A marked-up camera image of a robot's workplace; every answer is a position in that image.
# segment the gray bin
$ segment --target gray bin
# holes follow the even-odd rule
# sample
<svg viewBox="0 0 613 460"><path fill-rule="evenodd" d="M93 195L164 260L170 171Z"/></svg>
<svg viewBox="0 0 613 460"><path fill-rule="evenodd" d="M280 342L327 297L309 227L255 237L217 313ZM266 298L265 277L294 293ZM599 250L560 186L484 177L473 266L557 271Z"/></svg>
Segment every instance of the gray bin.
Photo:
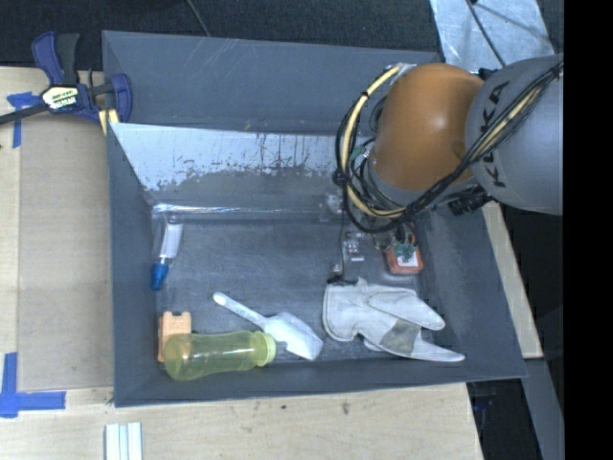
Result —
<svg viewBox="0 0 613 460"><path fill-rule="evenodd" d="M130 124L108 132L116 405L526 375L481 213L456 218L441 210L420 219L424 269L418 276L391 276L371 240L362 240L361 275L416 289L447 324L426 338L466 354L465 361L377 353L358 338L335 342L322 326L341 228L339 218L322 220L319 212L325 193L334 190L335 131L385 66L436 55L128 33L104 33L103 48L105 74L128 74L135 104ZM371 132L365 127L363 134ZM282 161L258 169L246 157L264 137ZM212 153L217 167L207 160ZM193 160L189 172L185 160ZM230 209L188 217L167 284L155 293L148 284L156 236L151 207L162 202ZM296 314L324 339L322 354L306 361L281 349L265 368L173 381L156 360L161 311L190 311L202 334L255 330L212 302L217 290L264 315Z"/></svg>

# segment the wooden table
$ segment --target wooden table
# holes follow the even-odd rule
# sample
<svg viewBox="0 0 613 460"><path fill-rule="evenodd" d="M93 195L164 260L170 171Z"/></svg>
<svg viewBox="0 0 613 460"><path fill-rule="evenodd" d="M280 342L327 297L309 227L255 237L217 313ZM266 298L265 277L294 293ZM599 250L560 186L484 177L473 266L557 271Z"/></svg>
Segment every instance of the wooden table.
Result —
<svg viewBox="0 0 613 460"><path fill-rule="evenodd" d="M37 93L46 85L39 70L0 67L0 114L12 110L5 101L8 94ZM11 143L12 125L0 126L0 358L28 346L39 332L49 343L38 358L44 369L50 366L45 357L61 359L57 349L74 356L108 353L112 336L102 131L77 118L43 114L23 123L20 149ZM27 163L25 155L30 155ZM49 202L54 199L61 203ZM92 217L83 220L85 212L94 222ZM490 203L485 214L523 355L542 357L500 208ZM59 248L73 247L73 240L79 250ZM59 261L50 261L49 254ZM53 264L67 269L57 273ZM33 322L24 332L18 318L35 320L36 305L54 311L42 312L47 320ZM102 458L105 425L131 422L142 423L146 459L483 458L463 383L118 409L108 385L109 363L91 362L88 373L79 373L76 366L74 376L62 372L63 380L76 384L68 390L65 410L0 419L0 459ZM106 384L82 387L80 380Z"/></svg>

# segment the blue marker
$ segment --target blue marker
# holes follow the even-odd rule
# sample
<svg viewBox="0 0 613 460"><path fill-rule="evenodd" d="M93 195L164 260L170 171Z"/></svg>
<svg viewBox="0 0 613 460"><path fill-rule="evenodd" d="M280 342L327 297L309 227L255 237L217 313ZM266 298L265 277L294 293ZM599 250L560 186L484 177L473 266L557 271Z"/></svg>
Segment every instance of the blue marker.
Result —
<svg viewBox="0 0 613 460"><path fill-rule="evenodd" d="M183 234L183 220L177 215L170 215L164 226L164 238L160 253L151 267L151 289L162 289L164 280L169 274L170 265L179 251L181 235Z"/></svg>

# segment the blue tape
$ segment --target blue tape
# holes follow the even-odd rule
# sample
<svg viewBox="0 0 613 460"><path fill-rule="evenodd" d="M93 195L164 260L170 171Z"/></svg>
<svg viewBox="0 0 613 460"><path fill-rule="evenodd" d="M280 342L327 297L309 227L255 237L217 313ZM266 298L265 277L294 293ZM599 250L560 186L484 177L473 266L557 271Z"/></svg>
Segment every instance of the blue tape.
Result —
<svg viewBox="0 0 613 460"><path fill-rule="evenodd" d="M0 417L11 419L22 410L57 410L66 408L66 392L17 392L17 353L4 356Z"/></svg>
<svg viewBox="0 0 613 460"><path fill-rule="evenodd" d="M7 96L7 101L17 111L22 107L31 107L33 105L42 104L40 97L36 96L32 92L22 92L20 94L10 94ZM14 149L21 146L21 120L17 120L14 123L12 129L12 147Z"/></svg>

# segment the yellow bottle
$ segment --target yellow bottle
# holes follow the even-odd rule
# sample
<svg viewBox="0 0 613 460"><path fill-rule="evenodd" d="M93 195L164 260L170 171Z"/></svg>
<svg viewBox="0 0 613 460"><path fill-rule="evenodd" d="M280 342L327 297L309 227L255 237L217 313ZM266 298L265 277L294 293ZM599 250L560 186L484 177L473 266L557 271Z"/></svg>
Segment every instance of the yellow bottle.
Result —
<svg viewBox="0 0 613 460"><path fill-rule="evenodd" d="M166 371L175 380L195 380L213 373L251 370L275 358L271 335L250 333L176 334L164 346Z"/></svg>

